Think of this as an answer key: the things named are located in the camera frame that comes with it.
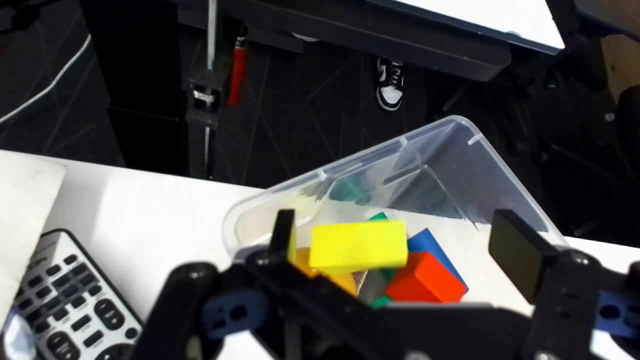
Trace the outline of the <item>grey remote control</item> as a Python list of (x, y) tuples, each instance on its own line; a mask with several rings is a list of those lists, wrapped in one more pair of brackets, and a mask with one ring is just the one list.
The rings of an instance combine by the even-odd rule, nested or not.
[(0, 360), (132, 360), (143, 322), (66, 228), (41, 235), (0, 334)]

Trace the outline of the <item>clear plastic container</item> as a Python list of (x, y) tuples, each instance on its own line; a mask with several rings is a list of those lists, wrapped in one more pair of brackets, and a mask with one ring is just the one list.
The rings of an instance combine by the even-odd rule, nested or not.
[(233, 205), (222, 239), (233, 256), (267, 244), (277, 212), (295, 210), (297, 243), (314, 226), (359, 223), (384, 212), (412, 235), (425, 228), (469, 287), (466, 303), (486, 303), (530, 316), (533, 306), (489, 255), (495, 210), (517, 213), (549, 243), (566, 240), (484, 134), (451, 115), (379, 145), (315, 168)]

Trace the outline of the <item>white paper towel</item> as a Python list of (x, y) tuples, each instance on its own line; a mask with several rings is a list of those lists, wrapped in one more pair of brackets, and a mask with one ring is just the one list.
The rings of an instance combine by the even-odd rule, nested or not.
[(0, 330), (66, 172), (64, 164), (0, 150)]

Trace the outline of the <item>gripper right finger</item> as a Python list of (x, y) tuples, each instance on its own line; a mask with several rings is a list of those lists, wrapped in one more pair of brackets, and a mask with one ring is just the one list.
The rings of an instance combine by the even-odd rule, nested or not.
[(558, 248), (516, 212), (494, 212), (488, 251), (534, 306), (524, 360), (604, 360), (591, 349), (595, 330), (640, 360), (640, 260), (626, 273), (583, 251)]

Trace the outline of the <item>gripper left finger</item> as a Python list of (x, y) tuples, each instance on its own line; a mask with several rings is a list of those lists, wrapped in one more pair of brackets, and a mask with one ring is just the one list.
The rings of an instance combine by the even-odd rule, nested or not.
[(248, 331), (274, 360), (354, 360), (354, 351), (304, 312), (293, 289), (309, 278), (291, 262), (295, 210), (276, 215), (265, 249), (219, 271), (190, 262), (167, 277), (131, 360), (218, 360), (226, 337)]

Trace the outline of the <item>red block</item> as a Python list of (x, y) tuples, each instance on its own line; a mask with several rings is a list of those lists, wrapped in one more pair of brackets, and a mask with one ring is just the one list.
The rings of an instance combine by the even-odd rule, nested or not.
[(410, 251), (384, 294), (394, 302), (459, 303), (467, 287), (427, 251)]

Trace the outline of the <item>orange block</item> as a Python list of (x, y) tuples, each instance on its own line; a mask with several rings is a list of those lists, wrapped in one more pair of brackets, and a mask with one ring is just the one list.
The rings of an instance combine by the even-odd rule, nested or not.
[(299, 247), (295, 249), (295, 258), (293, 264), (298, 270), (302, 271), (307, 277), (324, 277), (330, 280), (334, 285), (338, 285), (341, 289), (345, 290), (354, 297), (358, 296), (358, 289), (354, 276), (351, 273), (331, 275), (322, 272), (318, 269), (311, 268), (309, 264), (310, 248)]

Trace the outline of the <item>wooden board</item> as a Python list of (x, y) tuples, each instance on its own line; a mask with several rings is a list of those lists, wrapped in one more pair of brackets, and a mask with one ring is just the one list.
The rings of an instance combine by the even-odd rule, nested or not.
[(640, 85), (640, 44), (624, 35), (601, 40), (608, 88), (617, 100), (622, 91)]

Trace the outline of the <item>black clamp with silver rod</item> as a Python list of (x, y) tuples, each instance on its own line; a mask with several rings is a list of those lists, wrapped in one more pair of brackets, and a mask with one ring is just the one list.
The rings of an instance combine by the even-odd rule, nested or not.
[(202, 180), (210, 178), (211, 139), (217, 127), (222, 86), (215, 72), (220, 0), (206, 2), (206, 33), (200, 39), (187, 76), (185, 113), (189, 141), (189, 174)]

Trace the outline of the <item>blue block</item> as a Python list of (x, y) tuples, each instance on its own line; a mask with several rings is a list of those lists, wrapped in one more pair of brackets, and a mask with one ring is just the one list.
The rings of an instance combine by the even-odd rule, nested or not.
[(436, 258), (441, 265), (443, 265), (457, 280), (464, 285), (466, 294), (469, 291), (469, 287), (462, 278), (459, 271), (457, 271), (450, 258), (446, 255), (441, 245), (436, 240), (429, 228), (423, 228), (420, 232), (409, 237), (407, 239), (407, 250), (410, 253), (413, 252), (426, 252)]

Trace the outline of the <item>person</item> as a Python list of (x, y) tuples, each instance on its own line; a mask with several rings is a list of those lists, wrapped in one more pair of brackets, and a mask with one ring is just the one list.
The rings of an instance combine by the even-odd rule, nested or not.
[(380, 107), (389, 112), (398, 110), (403, 100), (405, 65), (402, 62), (378, 57), (376, 98)]

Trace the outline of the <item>yellow block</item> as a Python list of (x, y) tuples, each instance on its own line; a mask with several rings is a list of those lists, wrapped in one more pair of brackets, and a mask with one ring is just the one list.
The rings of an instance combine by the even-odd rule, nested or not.
[(406, 224), (397, 219), (323, 224), (311, 231), (309, 265), (327, 274), (400, 268), (408, 257)]

